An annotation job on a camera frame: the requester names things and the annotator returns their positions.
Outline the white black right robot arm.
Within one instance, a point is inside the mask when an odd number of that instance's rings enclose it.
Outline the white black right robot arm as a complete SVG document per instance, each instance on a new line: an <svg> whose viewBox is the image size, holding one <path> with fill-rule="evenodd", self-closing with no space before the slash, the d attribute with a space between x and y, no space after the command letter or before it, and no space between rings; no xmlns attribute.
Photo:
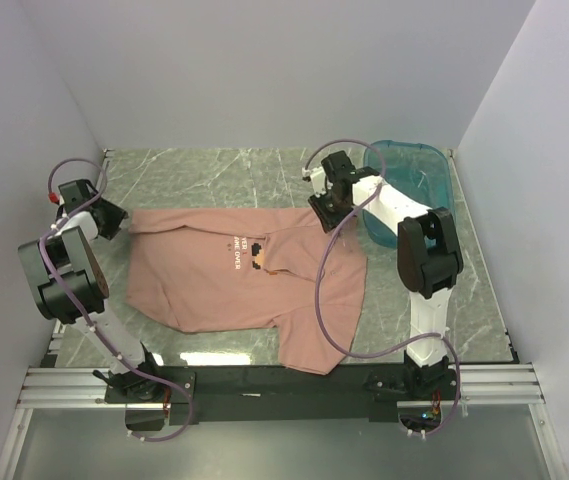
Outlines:
<svg viewBox="0 0 569 480"><path fill-rule="evenodd" d="M313 187L309 198L323 230L336 245L341 230L356 215L368 213L397 238L396 265L409 292L410 337L404 352L403 387L424 399L448 377L453 349L447 339L448 304L463 256L452 213L425 206L400 192L384 178L383 169L357 168L338 151L320 166L305 166L302 178Z"/></svg>

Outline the pink t shirt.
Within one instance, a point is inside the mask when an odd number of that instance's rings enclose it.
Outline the pink t shirt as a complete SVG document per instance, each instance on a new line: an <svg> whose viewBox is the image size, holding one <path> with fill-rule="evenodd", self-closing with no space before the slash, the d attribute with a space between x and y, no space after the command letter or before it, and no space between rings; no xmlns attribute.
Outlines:
<svg viewBox="0 0 569 480"><path fill-rule="evenodd" d="M332 251L309 208L138 209L126 300L185 333L275 328L279 362L326 375L352 345L367 258L356 226Z"/></svg>

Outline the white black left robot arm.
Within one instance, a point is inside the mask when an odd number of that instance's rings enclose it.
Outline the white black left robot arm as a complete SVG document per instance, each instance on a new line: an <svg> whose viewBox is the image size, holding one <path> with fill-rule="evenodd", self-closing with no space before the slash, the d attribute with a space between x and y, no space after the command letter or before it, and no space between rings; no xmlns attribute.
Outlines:
<svg viewBox="0 0 569 480"><path fill-rule="evenodd" d="M80 332L107 360L94 371L110 391L133 402L151 402L166 392L153 355L132 336L108 305L109 287L90 242L113 239L128 213L102 199L88 179L59 186L53 234L18 247L18 256L40 314Z"/></svg>

